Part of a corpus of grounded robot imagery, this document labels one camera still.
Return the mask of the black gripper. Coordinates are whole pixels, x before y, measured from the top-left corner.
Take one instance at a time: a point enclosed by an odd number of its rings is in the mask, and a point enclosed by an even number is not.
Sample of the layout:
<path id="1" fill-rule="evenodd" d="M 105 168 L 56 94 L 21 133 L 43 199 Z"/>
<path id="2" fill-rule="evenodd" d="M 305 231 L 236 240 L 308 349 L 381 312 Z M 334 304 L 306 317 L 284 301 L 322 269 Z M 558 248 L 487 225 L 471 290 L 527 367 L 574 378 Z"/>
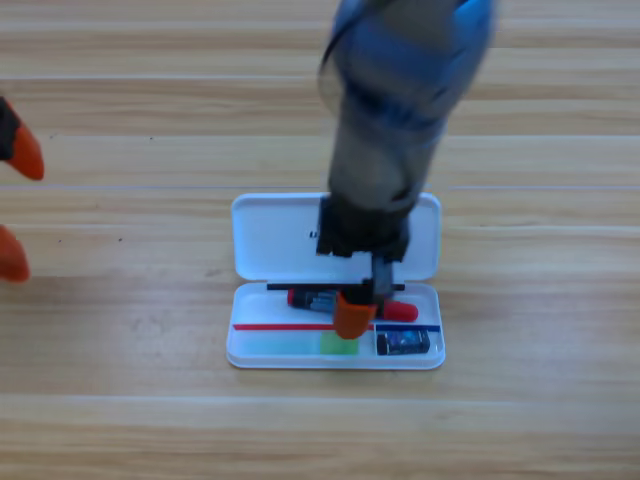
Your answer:
<path id="1" fill-rule="evenodd" d="M 338 290 L 333 327 L 345 340 L 361 337 L 376 318 L 375 298 L 393 292 L 393 265 L 403 260 L 409 244 L 409 214 L 413 198 L 401 192 L 382 209 L 364 209 L 338 194 L 320 201 L 316 253 L 350 258 L 371 255 L 371 278 Z"/>

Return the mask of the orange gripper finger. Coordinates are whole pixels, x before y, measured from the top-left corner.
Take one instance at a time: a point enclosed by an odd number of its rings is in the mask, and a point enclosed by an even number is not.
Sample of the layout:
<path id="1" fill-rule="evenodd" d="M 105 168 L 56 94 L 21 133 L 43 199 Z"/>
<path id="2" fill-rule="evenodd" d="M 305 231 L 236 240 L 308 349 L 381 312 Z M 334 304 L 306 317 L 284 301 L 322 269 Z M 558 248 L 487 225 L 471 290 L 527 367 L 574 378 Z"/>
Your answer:
<path id="1" fill-rule="evenodd" d="M 5 225 L 0 231 L 0 254 L 2 280 L 22 283 L 29 279 L 30 268 L 24 247 Z"/>
<path id="2" fill-rule="evenodd" d="M 44 177 L 40 144 L 5 97 L 1 97 L 1 160 L 30 180 Z"/>

